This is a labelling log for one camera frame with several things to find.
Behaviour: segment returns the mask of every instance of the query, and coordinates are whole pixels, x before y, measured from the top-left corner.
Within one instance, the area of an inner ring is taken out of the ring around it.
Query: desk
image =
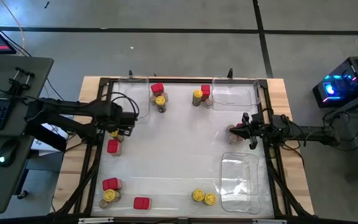
[[[11,85],[8,79],[16,74],[15,67],[33,72],[35,78],[29,80],[30,89],[23,92],[23,95],[38,97],[52,67],[51,58],[37,57],[16,57],[0,55],[0,89],[8,90]],[[27,77],[18,75],[17,81],[25,83]],[[9,114],[3,130],[0,130],[0,148],[12,137],[20,136],[20,146],[16,151],[16,158],[9,167],[0,166],[0,213],[5,212],[12,193],[16,188],[22,170],[25,168],[25,161],[29,155],[30,147],[34,138],[22,135],[27,123],[24,121],[27,107],[22,103],[16,103]]]
[[[96,95],[98,93],[100,78],[101,77],[84,77],[83,84],[81,87],[80,97],[79,97],[80,101],[89,102],[96,98]],[[288,117],[290,117],[290,119],[292,119],[290,106],[287,98],[287,92],[285,90],[284,80],[268,79],[267,83],[270,93],[270,101],[275,114],[285,114]],[[265,108],[265,105],[266,105],[265,99],[262,98],[262,107]],[[80,116],[76,116],[75,120],[81,123],[90,122],[90,118],[80,117]],[[74,138],[68,143],[67,146],[70,147],[75,144],[78,144],[79,142],[80,142],[79,138]],[[63,204],[68,200],[68,198],[71,196],[71,194],[74,192],[74,190],[78,185],[81,175],[81,168],[83,167],[85,149],[86,146],[81,145],[68,151],[65,154],[62,168],[60,170],[60,175],[58,178],[56,190],[55,190],[55,198],[53,199],[53,205],[55,206],[56,209],[59,209],[63,206]],[[94,150],[95,148],[93,149],[90,163],[92,163],[93,161]],[[291,190],[292,194],[296,197],[296,199],[302,204],[305,210],[310,213],[313,213],[313,207],[311,204],[305,171],[303,169],[302,161],[300,157],[295,152],[286,151],[283,149],[281,149],[281,155],[282,155],[284,173],[285,173],[285,178],[287,181],[288,188]],[[86,199],[88,198],[88,190],[89,190],[88,187],[89,184],[87,188],[85,188],[84,190],[80,211],[83,211],[83,209],[85,208]],[[284,212],[285,210],[284,210],[281,191],[278,190],[277,193],[278,193],[280,209],[282,212]]]

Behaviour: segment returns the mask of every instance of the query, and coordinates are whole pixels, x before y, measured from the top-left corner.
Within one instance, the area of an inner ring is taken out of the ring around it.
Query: yellow cap
[[[194,96],[195,98],[201,98],[201,97],[203,97],[203,92],[202,92],[201,90],[195,90],[195,91],[193,92],[193,96]]]
[[[204,191],[201,189],[196,189],[193,191],[193,199],[196,202],[200,202],[204,199]]]
[[[116,198],[116,192],[114,190],[107,190],[104,192],[103,199],[107,202],[112,202]]]
[[[164,105],[165,104],[165,98],[163,96],[159,96],[155,99],[155,103],[157,105]]]
[[[204,202],[207,205],[214,205],[216,202],[216,197],[214,194],[206,194],[204,198]]]
[[[117,135],[118,135],[118,130],[117,130],[117,131],[113,131],[113,132],[110,133],[110,136],[111,136],[112,138],[117,137]]]

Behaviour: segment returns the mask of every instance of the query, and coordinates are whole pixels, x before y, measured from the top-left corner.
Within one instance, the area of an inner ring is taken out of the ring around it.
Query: computer mouse
[[[19,140],[12,138],[6,141],[0,149],[0,166],[9,167],[15,160],[16,150],[19,147]]]

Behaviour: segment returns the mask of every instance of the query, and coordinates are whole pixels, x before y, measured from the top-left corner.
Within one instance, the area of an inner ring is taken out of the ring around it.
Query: black desk
[[[0,55],[0,89],[8,90],[10,84],[8,78],[13,78],[16,74],[15,67],[35,73],[36,77],[31,79],[29,85],[31,88],[23,93],[38,97],[46,81],[49,71],[52,67],[51,58],[17,57]],[[25,82],[23,75],[19,79]],[[30,147],[34,138],[32,136],[22,135],[26,123],[23,119],[27,107],[23,104],[16,104],[13,108],[4,130],[0,131],[0,148],[5,141],[13,136],[20,137],[20,147],[16,152],[16,159],[9,167],[0,167],[0,213],[4,212],[11,199],[17,181],[20,177],[25,161],[29,155]]]

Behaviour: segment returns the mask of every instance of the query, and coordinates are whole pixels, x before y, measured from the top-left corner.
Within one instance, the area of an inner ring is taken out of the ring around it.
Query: computer tower
[[[358,57],[349,57],[313,88],[320,108],[339,107],[358,97]]]

